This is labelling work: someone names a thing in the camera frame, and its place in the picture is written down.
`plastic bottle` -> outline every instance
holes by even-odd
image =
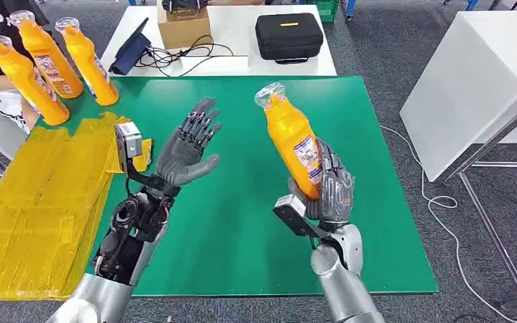
[[[19,10],[11,14],[13,25],[19,28],[23,45],[34,59],[40,74],[58,95],[65,99],[82,93],[82,82],[53,38],[34,21],[34,14]]]
[[[0,67],[23,97],[38,109],[47,124],[56,126],[68,120],[70,112],[66,106],[57,99],[30,59],[16,51],[6,36],[0,36]]]
[[[265,86],[254,102],[264,108],[269,135],[292,178],[308,198],[317,199],[322,165],[308,119],[290,104],[281,83]]]
[[[76,18],[64,17],[55,23],[55,29],[64,37],[66,48],[90,88],[96,102],[107,106],[118,101],[118,90],[110,82],[108,72],[94,53],[94,44],[80,31]]]

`green container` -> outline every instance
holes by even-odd
[[[316,5],[322,22],[334,22],[340,0],[307,0],[306,4]]]

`silver robotic arm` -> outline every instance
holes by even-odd
[[[219,110],[209,112],[213,98],[203,98],[168,137],[156,172],[144,176],[132,158],[141,155],[141,134],[133,122],[116,124],[118,159],[126,176],[127,198],[114,210],[93,260],[70,298],[49,323],[117,323],[124,317],[132,290],[166,233],[169,212],[181,185],[208,174],[218,155],[203,161],[203,150],[221,124],[210,127]],[[142,184],[131,194],[129,180]]]
[[[353,180],[338,155],[317,139],[322,168],[320,198],[308,200],[293,179],[292,193],[280,198],[275,214],[297,235],[312,242],[310,264],[318,275],[330,315],[336,323],[385,323],[364,283],[361,234],[349,222]],[[306,218],[319,221],[312,225]]]

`white table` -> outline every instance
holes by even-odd
[[[459,12],[401,109],[435,180],[517,112],[517,11]],[[517,128],[501,143],[517,143]]]
[[[261,59],[256,44],[254,24],[260,15],[278,13],[309,12],[314,15],[320,27],[322,23],[315,5],[256,5],[256,6],[209,6],[209,21],[211,35],[216,44],[229,46],[239,57],[215,57],[201,63],[188,75],[336,75],[330,48],[324,35],[324,44],[317,57],[308,62],[295,65],[280,65],[274,61]],[[104,68],[108,69],[113,63],[116,52],[133,30],[145,19],[149,18],[143,29],[143,34],[151,41],[151,45],[163,48],[163,40],[158,28],[156,6],[132,6],[126,9],[120,24],[112,35],[102,58]],[[206,50],[194,55],[206,54]],[[215,47],[213,55],[228,55],[229,52]],[[164,71],[169,75],[180,75],[201,62],[204,58],[184,57],[181,62],[173,63]],[[134,67],[128,76],[164,76],[156,68]]]

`gray carpet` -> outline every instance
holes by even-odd
[[[486,9],[490,2],[481,0],[477,9]],[[448,6],[440,3],[441,0],[358,0],[349,25],[339,10],[335,23],[324,27],[338,74],[362,75],[380,122],[404,135],[398,112],[455,13],[465,7],[460,0]],[[66,15],[79,18],[100,56],[126,6],[125,0],[118,4],[48,0],[42,8],[51,21]],[[405,143],[390,133],[384,133],[384,137],[440,288],[435,295],[376,296],[375,302],[386,321],[448,323],[461,314],[472,313],[489,322],[505,322],[462,282],[454,257],[454,240],[429,214],[420,193],[421,170]],[[498,147],[490,158],[517,159],[517,145]],[[517,170],[474,169],[467,174],[517,264]],[[460,239],[462,265],[471,285],[495,304],[517,297],[514,282],[466,190],[457,179],[449,184],[428,184],[427,195],[450,194],[459,201],[455,210],[435,208],[435,212]],[[54,301],[0,302],[0,322],[43,322],[59,305]],[[507,315],[517,320],[517,310]],[[171,322],[330,322],[322,297],[134,298],[125,322],[166,322],[168,316]],[[463,318],[459,322],[483,321]]]

